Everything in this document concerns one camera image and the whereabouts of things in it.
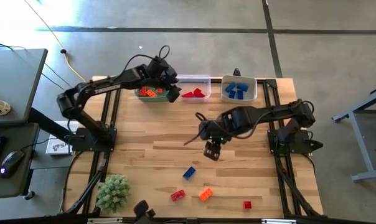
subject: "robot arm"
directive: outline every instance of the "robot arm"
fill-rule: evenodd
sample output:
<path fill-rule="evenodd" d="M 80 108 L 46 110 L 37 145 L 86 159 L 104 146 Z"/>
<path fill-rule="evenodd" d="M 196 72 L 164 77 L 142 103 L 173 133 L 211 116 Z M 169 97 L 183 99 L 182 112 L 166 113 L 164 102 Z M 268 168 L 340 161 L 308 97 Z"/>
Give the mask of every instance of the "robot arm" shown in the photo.
<path fill-rule="evenodd" d="M 221 144 L 231 141 L 232 138 L 249 138 L 257 124 L 292 118 L 285 127 L 281 127 L 278 130 L 278 142 L 283 144 L 300 128 L 308 128 L 315 122 L 309 105 L 301 99 L 286 105 L 269 108 L 237 106 L 220 114 L 216 120 L 207 120 L 198 113 L 196 116 L 201 120 L 198 135 L 202 140 L 207 141 L 204 155 L 214 161 L 219 159 Z M 248 135 L 239 136 L 248 131 L 250 131 Z"/>
<path fill-rule="evenodd" d="M 140 65 L 124 70 L 117 77 L 79 83 L 75 88 L 59 94 L 57 103 L 65 118 L 77 120 L 96 139 L 106 140 L 108 131 L 105 124 L 95 121 L 83 110 L 90 97 L 113 90 L 134 90 L 144 86 L 151 86 L 168 90 L 167 99 L 170 102 L 174 102 L 180 95 L 179 91 L 181 90 L 175 85 L 178 82 L 176 76 L 176 71 L 163 58 L 156 56 L 148 66 Z"/>

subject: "blue block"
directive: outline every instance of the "blue block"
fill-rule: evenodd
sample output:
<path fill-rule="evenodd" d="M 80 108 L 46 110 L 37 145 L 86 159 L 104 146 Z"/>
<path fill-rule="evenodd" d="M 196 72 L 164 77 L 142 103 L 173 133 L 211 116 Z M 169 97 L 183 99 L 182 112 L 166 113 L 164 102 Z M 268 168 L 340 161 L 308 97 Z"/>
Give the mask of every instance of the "blue block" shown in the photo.
<path fill-rule="evenodd" d="M 229 84 L 226 88 L 225 91 L 229 93 L 233 88 L 235 88 L 235 83 Z"/>
<path fill-rule="evenodd" d="M 196 170 L 193 167 L 190 167 L 187 170 L 187 172 L 185 172 L 185 174 L 183 175 L 183 178 L 185 178 L 186 180 L 189 180 L 192 177 L 192 175 L 194 175 L 195 171 Z"/>
<path fill-rule="evenodd" d="M 237 89 L 238 90 L 243 90 L 243 91 L 248 91 L 249 86 L 245 84 L 237 84 Z"/>
<path fill-rule="evenodd" d="M 235 98 L 235 91 L 231 90 L 230 91 L 230 95 L 228 96 L 228 98 L 234 99 Z"/>
<path fill-rule="evenodd" d="M 243 100 L 243 91 L 242 90 L 238 90 L 237 98 L 238 98 L 238 100 Z"/>

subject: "wooden table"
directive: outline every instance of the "wooden table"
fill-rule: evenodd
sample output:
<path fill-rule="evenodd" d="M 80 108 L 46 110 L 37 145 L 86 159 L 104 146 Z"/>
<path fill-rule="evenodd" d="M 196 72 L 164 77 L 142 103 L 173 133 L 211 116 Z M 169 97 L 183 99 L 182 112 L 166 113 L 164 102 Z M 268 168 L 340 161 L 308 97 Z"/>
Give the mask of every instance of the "wooden table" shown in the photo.
<path fill-rule="evenodd" d="M 292 79 L 280 78 L 277 84 L 281 104 L 297 99 Z M 104 98 L 105 94 L 92 97 L 85 111 L 99 120 Z M 123 90 L 116 119 L 118 137 L 110 157 L 108 175 L 126 175 L 132 185 L 131 197 L 122 211 L 102 215 L 133 217 L 133 207 L 145 199 L 157 217 L 283 217 L 275 160 L 269 153 L 266 138 L 268 123 L 259 124 L 251 138 L 233 139 L 222 146 L 218 162 L 203 156 L 204 141 L 196 140 L 183 146 L 198 133 L 200 121 L 194 116 L 195 112 L 215 119 L 221 112 L 235 106 L 220 101 L 219 84 L 212 86 L 209 102 L 205 104 L 186 104 L 181 99 L 174 103 L 143 103 L 133 91 Z M 258 88 L 258 98 L 253 106 L 265 106 L 262 88 Z M 93 153 L 85 152 L 72 167 L 66 208 L 86 187 L 92 157 Z M 322 213 L 311 163 L 297 154 L 292 155 L 292 163 L 298 189 L 315 211 Z M 182 175 L 190 166 L 197 171 L 186 181 Z M 213 189 L 213 196 L 202 202 L 198 195 L 206 187 Z M 286 188 L 289 207 L 293 211 L 291 192 Z M 170 194 L 180 189 L 184 189 L 186 196 L 173 202 Z M 95 199 L 96 190 L 90 211 Z M 246 200 L 251 201 L 251 210 L 243 209 Z"/>

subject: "gray floor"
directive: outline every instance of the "gray floor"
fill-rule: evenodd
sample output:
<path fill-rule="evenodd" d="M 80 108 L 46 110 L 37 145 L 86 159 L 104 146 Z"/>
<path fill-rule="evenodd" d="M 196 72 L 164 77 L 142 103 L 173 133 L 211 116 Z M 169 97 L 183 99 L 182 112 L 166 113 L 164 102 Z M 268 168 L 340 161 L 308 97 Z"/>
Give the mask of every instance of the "gray floor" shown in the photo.
<path fill-rule="evenodd" d="M 261 0 L 29 1 L 52 26 L 265 29 Z M 376 30 L 376 0 L 268 0 L 275 29 Z M 18 19 L 7 17 L 13 13 Z M 0 42 L 49 50 L 47 63 L 68 82 L 80 80 L 66 66 L 50 32 L 26 5 L 0 3 Z M 275 77 L 268 34 L 57 32 L 71 63 L 86 79 L 116 75 L 134 54 L 157 54 L 169 44 L 168 62 L 183 74 Z M 314 153 L 324 213 L 334 218 L 376 222 L 376 179 L 355 184 L 350 175 L 365 171 L 350 123 L 331 116 L 364 99 L 376 88 L 376 35 L 275 35 L 283 77 L 293 78 L 300 98 L 315 104 Z M 137 59 L 134 63 L 146 62 Z M 44 73 L 61 84 L 47 69 Z M 55 97 L 61 89 L 41 79 L 34 106 L 62 119 Z M 56 214 L 65 169 L 34 172 L 37 197 L 0 200 L 0 219 Z"/>

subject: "red plastic piece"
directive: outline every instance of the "red plastic piece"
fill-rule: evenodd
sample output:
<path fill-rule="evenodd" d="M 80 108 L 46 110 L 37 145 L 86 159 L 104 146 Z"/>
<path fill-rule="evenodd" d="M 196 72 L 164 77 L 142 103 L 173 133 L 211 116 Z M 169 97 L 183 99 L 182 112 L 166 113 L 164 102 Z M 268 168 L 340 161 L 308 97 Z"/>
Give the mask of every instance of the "red plastic piece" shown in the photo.
<path fill-rule="evenodd" d="M 199 198 L 204 202 L 206 201 L 211 195 L 213 194 L 213 190 L 209 187 L 204 190 L 200 195 Z"/>
<path fill-rule="evenodd" d="M 195 97 L 198 97 L 198 98 L 203 98 L 203 97 L 205 97 L 205 95 L 202 93 L 202 90 L 200 90 L 200 89 L 198 89 L 198 88 L 196 88 L 196 89 L 194 90 L 194 96 L 195 96 Z"/>
<path fill-rule="evenodd" d="M 146 94 L 148 94 L 148 96 L 150 97 L 157 97 L 157 94 L 152 90 L 146 90 Z"/>
<path fill-rule="evenodd" d="M 244 208 L 244 209 L 251 209 L 251 202 L 249 202 L 249 201 L 244 201 L 244 202 L 243 202 L 243 208 Z"/>
<path fill-rule="evenodd" d="M 185 195 L 186 193 L 184 192 L 184 190 L 179 190 L 176 193 L 171 195 L 171 200 L 175 202 L 176 200 L 182 199 Z"/>
<path fill-rule="evenodd" d="M 140 90 L 139 90 L 139 95 L 140 96 L 146 96 L 146 87 L 142 87 Z"/>
<path fill-rule="evenodd" d="M 194 97 L 194 94 L 192 92 L 189 92 L 189 93 L 183 94 L 182 97 L 192 98 L 192 97 Z"/>

